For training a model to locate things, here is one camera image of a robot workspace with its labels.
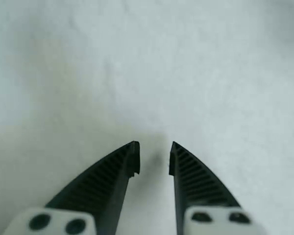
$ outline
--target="white plastic part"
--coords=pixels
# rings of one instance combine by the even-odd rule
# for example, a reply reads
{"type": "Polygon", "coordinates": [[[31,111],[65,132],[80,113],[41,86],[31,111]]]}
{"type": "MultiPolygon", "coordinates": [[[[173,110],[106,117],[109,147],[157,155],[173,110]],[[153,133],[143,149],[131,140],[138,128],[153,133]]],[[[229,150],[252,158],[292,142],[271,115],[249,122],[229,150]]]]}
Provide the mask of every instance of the white plastic part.
{"type": "Polygon", "coordinates": [[[85,222],[85,228],[76,233],[77,235],[96,235],[95,221],[90,214],[47,208],[30,208],[18,214],[3,235],[68,235],[66,226],[76,219],[85,222]],[[34,217],[40,214],[50,215],[50,221],[43,229],[32,230],[29,224],[34,217]]]}
{"type": "Polygon", "coordinates": [[[184,215],[184,235],[265,235],[265,230],[255,222],[252,216],[239,207],[189,207],[184,215]],[[196,213],[205,213],[211,222],[193,220],[196,213]],[[232,213],[246,215],[250,223],[238,223],[229,220],[232,213]]]}

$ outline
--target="ribbed grip texture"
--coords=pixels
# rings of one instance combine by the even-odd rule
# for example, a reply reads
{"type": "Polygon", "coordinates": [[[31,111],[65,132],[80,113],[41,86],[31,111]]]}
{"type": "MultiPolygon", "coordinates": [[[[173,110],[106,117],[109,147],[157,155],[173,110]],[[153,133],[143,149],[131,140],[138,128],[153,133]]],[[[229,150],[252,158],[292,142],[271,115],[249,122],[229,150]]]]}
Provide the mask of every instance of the ribbed grip texture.
{"type": "Polygon", "coordinates": [[[139,143],[131,142],[81,173],[47,205],[49,208],[88,212],[98,235],[115,234],[128,179],[140,171],[139,143]]]}
{"type": "Polygon", "coordinates": [[[183,234],[184,212],[189,206],[240,206],[215,174],[176,142],[171,149],[169,174],[174,176],[178,235],[183,234]]]}

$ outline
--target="black plastic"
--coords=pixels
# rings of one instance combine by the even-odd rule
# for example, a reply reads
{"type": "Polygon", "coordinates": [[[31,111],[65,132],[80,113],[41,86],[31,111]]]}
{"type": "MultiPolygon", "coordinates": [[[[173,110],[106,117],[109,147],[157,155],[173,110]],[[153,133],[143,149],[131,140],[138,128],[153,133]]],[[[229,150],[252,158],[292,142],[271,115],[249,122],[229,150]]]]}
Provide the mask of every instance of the black plastic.
{"type": "Polygon", "coordinates": [[[42,230],[50,223],[51,216],[48,214],[39,214],[29,222],[29,228],[33,231],[42,230]]]}
{"type": "Polygon", "coordinates": [[[183,234],[187,207],[240,206],[217,176],[176,142],[171,149],[169,174],[174,176],[177,235],[183,234]]]}
{"type": "Polygon", "coordinates": [[[85,230],[86,222],[83,219],[74,219],[70,221],[66,227],[65,232],[69,235],[80,234],[85,230]]]}
{"type": "Polygon", "coordinates": [[[250,219],[241,212],[233,212],[229,216],[231,222],[236,222],[239,224],[250,224],[250,219]]]}
{"type": "Polygon", "coordinates": [[[114,235],[128,180],[139,172],[140,146],[133,141],[81,173],[46,207],[88,212],[95,218],[98,235],[114,235]]]}
{"type": "Polygon", "coordinates": [[[192,216],[192,220],[197,222],[205,222],[205,223],[212,222],[212,218],[205,212],[194,213],[192,216]]]}

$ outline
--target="white backdrop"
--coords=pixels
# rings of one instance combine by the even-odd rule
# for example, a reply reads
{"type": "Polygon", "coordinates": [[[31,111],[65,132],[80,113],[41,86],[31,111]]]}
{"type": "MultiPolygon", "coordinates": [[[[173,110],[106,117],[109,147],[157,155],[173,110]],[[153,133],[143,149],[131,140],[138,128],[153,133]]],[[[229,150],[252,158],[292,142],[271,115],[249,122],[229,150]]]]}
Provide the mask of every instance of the white backdrop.
{"type": "Polygon", "coordinates": [[[294,235],[294,0],[0,0],[0,234],[137,140],[117,235],[173,235],[169,151],[294,235]]]}

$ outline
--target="white fabric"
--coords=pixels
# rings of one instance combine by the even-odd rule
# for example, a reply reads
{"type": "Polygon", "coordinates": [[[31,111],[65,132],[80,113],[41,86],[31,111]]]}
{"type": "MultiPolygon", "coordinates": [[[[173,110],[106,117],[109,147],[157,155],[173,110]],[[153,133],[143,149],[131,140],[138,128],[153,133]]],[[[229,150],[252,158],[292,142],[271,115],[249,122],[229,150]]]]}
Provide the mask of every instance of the white fabric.
{"type": "Polygon", "coordinates": [[[118,235],[176,233],[172,141],[294,235],[294,0],[0,0],[0,234],[132,140],[118,235]]]}

